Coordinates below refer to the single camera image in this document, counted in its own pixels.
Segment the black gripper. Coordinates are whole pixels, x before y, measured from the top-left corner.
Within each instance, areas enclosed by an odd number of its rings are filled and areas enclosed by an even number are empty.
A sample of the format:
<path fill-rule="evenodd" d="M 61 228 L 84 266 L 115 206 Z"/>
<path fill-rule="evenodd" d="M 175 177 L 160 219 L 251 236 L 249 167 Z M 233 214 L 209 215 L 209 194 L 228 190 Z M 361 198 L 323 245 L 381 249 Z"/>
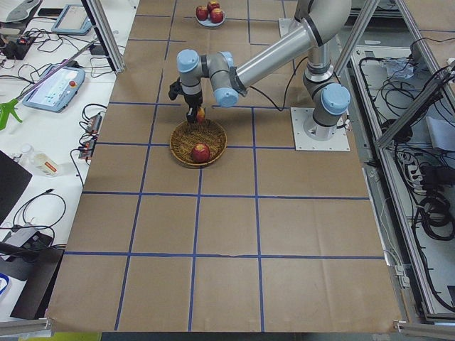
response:
<path fill-rule="evenodd" d="M 200 83 L 193 86 L 186 86 L 180 80 L 169 85 L 168 97 L 171 101 L 176 100 L 177 96 L 183 96 L 186 104 L 189 106 L 186 113 L 186 120 L 189 124 L 197 122 L 198 108 L 203 103 L 203 92 Z"/>

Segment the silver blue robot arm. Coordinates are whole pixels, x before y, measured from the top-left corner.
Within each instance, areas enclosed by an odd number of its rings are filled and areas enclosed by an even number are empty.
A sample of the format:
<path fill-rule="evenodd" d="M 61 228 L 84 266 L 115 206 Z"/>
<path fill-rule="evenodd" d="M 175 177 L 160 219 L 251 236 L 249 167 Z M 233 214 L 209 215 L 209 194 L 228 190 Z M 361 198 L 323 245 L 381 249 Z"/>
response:
<path fill-rule="evenodd" d="M 170 85 L 168 96 L 183 96 L 188 105 L 186 118 L 193 123 L 203 103 L 201 79 L 210 80 L 219 106 L 233 107 L 248 88 L 307 54 L 303 80 L 315 107 L 304 122 L 304 132 L 314 140 L 327 141 L 350 104 L 350 92 L 333 77 L 328 51 L 329 41 L 344 27 L 350 9 L 350 1 L 298 1 L 288 33 L 240 66 L 229 52 L 199 55 L 195 50 L 182 50 L 176 57 L 179 77 Z"/>

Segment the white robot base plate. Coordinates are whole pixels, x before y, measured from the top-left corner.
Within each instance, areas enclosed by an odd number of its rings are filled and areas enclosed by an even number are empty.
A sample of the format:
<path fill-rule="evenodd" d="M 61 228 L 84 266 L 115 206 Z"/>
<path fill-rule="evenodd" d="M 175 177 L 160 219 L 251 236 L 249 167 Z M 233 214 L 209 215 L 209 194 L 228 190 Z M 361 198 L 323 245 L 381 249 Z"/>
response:
<path fill-rule="evenodd" d="M 292 107 L 291 122 L 294 145 L 297 151 L 349 152 L 350 146 L 340 118 L 335 126 L 318 126 L 313 118 L 313 108 Z"/>

